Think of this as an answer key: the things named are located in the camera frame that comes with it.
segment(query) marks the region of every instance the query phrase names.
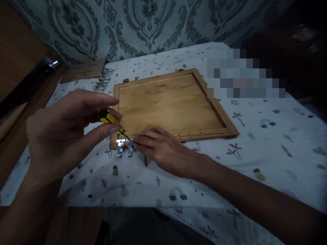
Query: bed sheet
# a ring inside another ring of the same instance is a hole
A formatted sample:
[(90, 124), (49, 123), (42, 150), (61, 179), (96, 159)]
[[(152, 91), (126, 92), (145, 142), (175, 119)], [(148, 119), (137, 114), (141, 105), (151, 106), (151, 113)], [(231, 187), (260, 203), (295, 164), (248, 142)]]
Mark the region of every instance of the bed sheet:
[[(112, 95), (114, 85), (126, 78), (133, 81), (179, 69), (198, 68), (206, 80), (207, 54), (217, 48), (228, 49), (223, 43), (206, 43), (106, 64), (111, 71), (111, 80), (104, 93)], [(98, 79), (91, 78), (59, 84), (47, 106), (76, 88), (92, 91), (96, 82)], [(327, 194), (326, 124), (288, 93), (286, 98), (219, 100), (240, 135), (228, 140), (186, 142), (185, 146), (327, 213), (324, 209)], [(89, 125), (85, 133), (99, 124)], [(219, 240), (217, 233), (229, 229), (233, 234), (236, 227), (248, 228), (237, 232), (243, 234), (242, 237), (227, 236), (224, 244), (237, 244), (249, 238), (258, 240), (257, 234), (265, 234), (259, 232), (263, 228), (249, 225), (253, 221), (241, 216), (228, 201), (205, 185), (173, 176), (150, 159), (145, 166), (144, 156), (139, 152), (132, 158), (125, 152), (123, 158), (118, 159), (116, 150), (111, 150), (109, 144), (110, 137), (64, 177), (59, 197), (65, 200), (65, 205), (157, 207), (216, 243)], [(1, 190), (2, 206), (8, 206), (14, 200), (29, 162), (26, 147)], [(262, 244), (273, 243), (276, 239), (267, 237), (263, 235)]]

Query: wallpaper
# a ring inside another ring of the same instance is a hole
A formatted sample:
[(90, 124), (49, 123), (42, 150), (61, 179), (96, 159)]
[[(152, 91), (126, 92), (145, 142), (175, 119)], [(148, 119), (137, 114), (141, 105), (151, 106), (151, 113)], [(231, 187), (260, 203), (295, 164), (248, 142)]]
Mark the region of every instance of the wallpaper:
[(238, 48), (292, 0), (7, 0), (57, 58), (76, 65), (206, 42)]

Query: yellow screwdriver handle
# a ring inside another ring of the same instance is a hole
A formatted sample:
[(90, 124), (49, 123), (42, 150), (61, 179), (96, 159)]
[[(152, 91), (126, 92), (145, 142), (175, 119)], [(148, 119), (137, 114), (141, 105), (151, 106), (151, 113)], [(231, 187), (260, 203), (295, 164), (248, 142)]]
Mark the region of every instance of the yellow screwdriver handle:
[[(115, 116), (110, 112), (108, 109), (101, 110), (98, 114), (98, 118), (102, 123), (115, 123), (120, 125), (118, 120), (115, 118)], [(126, 130), (122, 127), (119, 131), (117, 131), (117, 134), (125, 134)]]

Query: wooden tray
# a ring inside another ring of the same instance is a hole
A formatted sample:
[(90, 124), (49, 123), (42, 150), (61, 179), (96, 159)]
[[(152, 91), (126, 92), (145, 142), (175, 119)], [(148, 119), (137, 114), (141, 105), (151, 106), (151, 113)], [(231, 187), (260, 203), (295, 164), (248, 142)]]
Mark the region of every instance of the wooden tray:
[[(114, 97), (120, 102), (113, 108), (123, 115), (121, 124), (131, 139), (153, 127), (181, 141), (239, 135), (218, 100), (207, 98), (207, 83), (197, 69), (116, 84)], [(111, 136), (111, 149), (117, 139)]]

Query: right hand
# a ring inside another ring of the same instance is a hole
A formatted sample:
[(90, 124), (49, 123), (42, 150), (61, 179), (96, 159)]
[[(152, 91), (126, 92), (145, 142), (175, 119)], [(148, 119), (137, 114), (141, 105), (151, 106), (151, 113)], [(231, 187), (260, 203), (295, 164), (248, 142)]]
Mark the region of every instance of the right hand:
[(194, 152), (161, 128), (148, 129), (134, 138), (134, 148), (160, 168), (178, 177), (194, 179), (203, 154)]

